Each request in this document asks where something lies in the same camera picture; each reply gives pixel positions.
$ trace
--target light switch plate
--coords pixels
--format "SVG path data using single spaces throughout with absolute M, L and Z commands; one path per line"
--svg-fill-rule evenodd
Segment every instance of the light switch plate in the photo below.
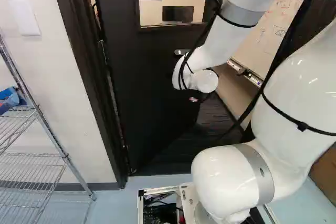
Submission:
M 41 35 L 29 0 L 7 0 L 13 12 L 19 32 L 23 36 Z

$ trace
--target gray band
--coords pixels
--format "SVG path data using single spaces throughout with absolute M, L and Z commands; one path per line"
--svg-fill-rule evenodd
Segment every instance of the gray band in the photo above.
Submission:
M 248 160 L 257 178 L 259 188 L 258 205 L 269 203 L 274 197 L 272 174 L 261 155 L 247 144 L 234 145 Z
M 256 25 L 265 12 L 253 12 L 232 4 L 228 0 L 224 0 L 221 14 L 227 20 L 243 26 Z

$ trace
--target door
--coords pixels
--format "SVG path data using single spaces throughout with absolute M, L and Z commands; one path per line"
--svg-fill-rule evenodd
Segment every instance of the door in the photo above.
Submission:
M 138 0 L 97 0 L 129 165 L 136 171 L 191 127 L 198 91 L 177 91 L 175 49 L 191 48 L 205 23 L 140 27 Z M 203 20 L 212 15 L 205 3 Z

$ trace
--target floor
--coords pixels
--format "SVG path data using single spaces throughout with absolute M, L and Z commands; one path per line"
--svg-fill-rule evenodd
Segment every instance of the floor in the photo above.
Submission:
M 159 152 L 135 175 L 190 173 L 191 163 L 200 151 L 214 146 L 239 142 L 242 137 L 240 127 L 219 140 L 220 136 L 234 124 L 234 120 L 218 95 L 211 94 L 201 104 L 195 126 Z
M 138 189 L 178 185 L 191 181 L 190 174 L 130 177 L 125 190 L 98 191 L 87 224 L 138 223 Z M 292 196 L 269 204 L 278 224 L 336 223 L 336 209 L 309 178 Z M 258 207 L 265 224 L 272 224 Z

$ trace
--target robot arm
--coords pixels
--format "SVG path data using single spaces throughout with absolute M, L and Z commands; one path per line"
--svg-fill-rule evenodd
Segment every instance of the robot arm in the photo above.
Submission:
M 189 89 L 209 93 L 216 89 L 218 78 L 211 71 L 204 70 L 225 63 L 250 33 L 273 0 L 224 0 L 221 15 L 216 17 L 204 45 L 198 47 L 184 68 L 184 80 Z M 182 57 L 175 66 L 173 86 L 179 89 L 178 75 Z
M 230 22 L 217 17 L 205 44 L 188 60 L 194 74 L 188 69 L 183 74 L 190 89 L 211 92 L 216 88 L 218 80 L 199 73 L 225 63 L 249 33 L 250 28 L 240 26 L 257 23 L 271 2 L 224 0 L 222 14 Z M 300 129 L 261 97 L 251 121 L 256 139 L 210 148 L 195 157 L 193 182 L 200 202 L 217 223 L 242 223 L 250 208 L 293 194 L 311 165 L 335 142 L 336 82 L 330 76 L 336 66 L 335 41 L 334 21 L 284 61 L 264 89 L 274 106 L 320 133 Z M 173 75 L 177 89 L 182 61 Z
M 221 14 L 229 21 L 217 17 L 204 45 L 198 47 L 183 69 L 183 77 L 189 89 L 204 93 L 214 91 L 218 85 L 216 74 L 206 68 L 224 64 L 237 50 L 250 33 L 273 0 L 224 0 Z M 179 89 L 178 75 L 183 61 L 182 57 L 173 72 L 173 86 Z

